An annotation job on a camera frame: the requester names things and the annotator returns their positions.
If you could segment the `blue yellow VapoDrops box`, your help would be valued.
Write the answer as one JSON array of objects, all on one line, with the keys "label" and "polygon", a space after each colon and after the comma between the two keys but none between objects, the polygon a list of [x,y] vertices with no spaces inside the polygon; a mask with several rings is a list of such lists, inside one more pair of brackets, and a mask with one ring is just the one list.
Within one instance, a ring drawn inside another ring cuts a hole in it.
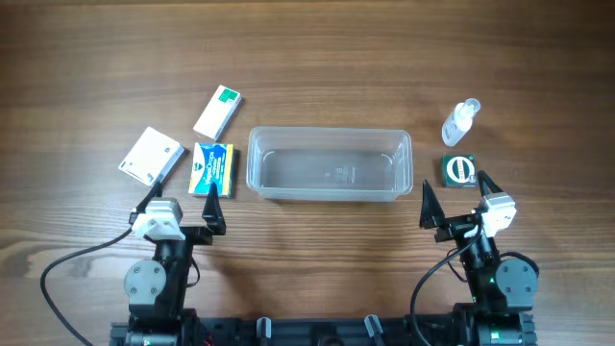
[{"label": "blue yellow VapoDrops box", "polygon": [[188,193],[207,196],[215,188],[220,197],[231,198],[236,154],[232,144],[197,142],[193,150]]}]

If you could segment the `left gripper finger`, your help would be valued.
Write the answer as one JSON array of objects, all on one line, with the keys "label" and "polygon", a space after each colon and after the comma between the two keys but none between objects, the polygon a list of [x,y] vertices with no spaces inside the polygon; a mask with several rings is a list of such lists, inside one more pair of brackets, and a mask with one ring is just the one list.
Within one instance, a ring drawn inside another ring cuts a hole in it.
[{"label": "left gripper finger", "polygon": [[209,193],[202,212],[202,218],[205,220],[206,227],[212,234],[226,234],[227,225],[220,207],[216,183],[212,183],[209,186]]},{"label": "left gripper finger", "polygon": [[146,194],[146,196],[133,208],[131,214],[129,216],[129,223],[134,224],[137,217],[145,212],[147,205],[157,197],[162,196],[162,184],[161,182],[156,182],[152,185],[150,191]]}]

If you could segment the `clear plastic container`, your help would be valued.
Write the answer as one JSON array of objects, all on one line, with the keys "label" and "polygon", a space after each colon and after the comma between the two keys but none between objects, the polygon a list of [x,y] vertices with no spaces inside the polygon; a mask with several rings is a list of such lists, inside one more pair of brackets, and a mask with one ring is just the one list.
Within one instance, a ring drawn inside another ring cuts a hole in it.
[{"label": "clear plastic container", "polygon": [[246,184],[277,200],[392,202],[413,188],[404,130],[258,126]]}]

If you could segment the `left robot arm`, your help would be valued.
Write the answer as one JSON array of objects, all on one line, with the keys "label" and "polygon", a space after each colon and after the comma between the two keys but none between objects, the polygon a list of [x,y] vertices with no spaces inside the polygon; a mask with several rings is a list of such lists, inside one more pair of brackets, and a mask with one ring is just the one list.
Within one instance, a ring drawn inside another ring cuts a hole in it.
[{"label": "left robot arm", "polygon": [[164,198],[156,183],[132,210],[129,224],[136,235],[152,242],[151,259],[134,264],[124,279],[129,298],[129,322],[111,328],[110,344],[124,346],[212,345],[211,333],[195,309],[184,307],[189,270],[196,266],[193,248],[211,245],[226,233],[218,189],[208,193],[202,212],[203,226],[183,226],[177,199]]}]

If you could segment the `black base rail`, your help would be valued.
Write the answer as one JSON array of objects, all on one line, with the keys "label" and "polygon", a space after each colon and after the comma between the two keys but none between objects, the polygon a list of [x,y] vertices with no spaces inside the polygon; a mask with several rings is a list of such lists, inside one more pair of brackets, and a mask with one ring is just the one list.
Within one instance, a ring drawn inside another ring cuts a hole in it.
[{"label": "black base rail", "polygon": [[[453,314],[419,315],[417,326],[431,345],[536,345],[533,317],[487,318]],[[369,315],[355,319],[203,318],[194,334],[131,331],[113,324],[111,345],[420,345],[410,317]]]}]

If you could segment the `white box green corner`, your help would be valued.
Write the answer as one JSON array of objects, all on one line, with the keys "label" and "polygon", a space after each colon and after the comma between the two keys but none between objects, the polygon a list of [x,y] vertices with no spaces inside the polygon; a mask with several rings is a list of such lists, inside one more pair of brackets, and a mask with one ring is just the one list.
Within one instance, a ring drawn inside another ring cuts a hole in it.
[{"label": "white box green corner", "polygon": [[193,130],[201,136],[217,141],[222,136],[241,100],[242,97],[239,92],[220,85],[202,111],[193,126]]}]

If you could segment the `clear spray bottle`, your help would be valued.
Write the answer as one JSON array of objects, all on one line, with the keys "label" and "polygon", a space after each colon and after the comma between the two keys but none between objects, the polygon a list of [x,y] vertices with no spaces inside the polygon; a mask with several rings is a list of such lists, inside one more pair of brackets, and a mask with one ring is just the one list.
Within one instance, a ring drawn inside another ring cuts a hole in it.
[{"label": "clear spray bottle", "polygon": [[480,111],[481,104],[476,98],[458,103],[442,126],[442,140],[448,147],[454,147],[467,134],[473,119]]}]

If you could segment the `white medicine box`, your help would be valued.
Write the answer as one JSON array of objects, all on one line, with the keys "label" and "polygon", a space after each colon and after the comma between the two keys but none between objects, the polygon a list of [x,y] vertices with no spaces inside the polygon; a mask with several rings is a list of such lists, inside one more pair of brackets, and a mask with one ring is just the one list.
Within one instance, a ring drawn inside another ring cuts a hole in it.
[{"label": "white medicine box", "polygon": [[147,127],[118,169],[151,187],[165,180],[184,151],[178,141]]}]

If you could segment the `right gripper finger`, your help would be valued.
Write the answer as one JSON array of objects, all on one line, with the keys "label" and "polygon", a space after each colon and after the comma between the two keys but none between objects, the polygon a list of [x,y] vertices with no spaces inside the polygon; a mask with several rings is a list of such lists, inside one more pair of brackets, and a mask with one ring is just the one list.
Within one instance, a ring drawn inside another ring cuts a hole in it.
[{"label": "right gripper finger", "polygon": [[494,181],[486,174],[484,170],[480,170],[477,173],[477,180],[481,196],[503,192],[503,190],[494,183]]},{"label": "right gripper finger", "polygon": [[422,207],[420,212],[419,227],[433,229],[444,224],[445,213],[428,180],[423,182]]}]

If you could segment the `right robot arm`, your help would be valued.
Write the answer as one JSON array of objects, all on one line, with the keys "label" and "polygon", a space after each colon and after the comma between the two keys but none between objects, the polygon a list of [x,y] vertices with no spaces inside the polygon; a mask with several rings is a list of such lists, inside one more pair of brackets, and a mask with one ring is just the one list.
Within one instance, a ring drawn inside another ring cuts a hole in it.
[{"label": "right robot arm", "polygon": [[[423,182],[419,227],[434,229],[437,243],[452,241],[455,248],[435,264],[415,286],[409,304],[412,339],[421,345],[534,345],[537,343],[533,296],[540,270],[535,261],[518,252],[500,252],[495,235],[507,229],[516,204],[484,171],[477,173],[480,202],[468,214],[448,217],[428,181]],[[441,267],[460,260],[472,301],[457,303],[434,326],[419,317],[416,302],[428,279]]]}]

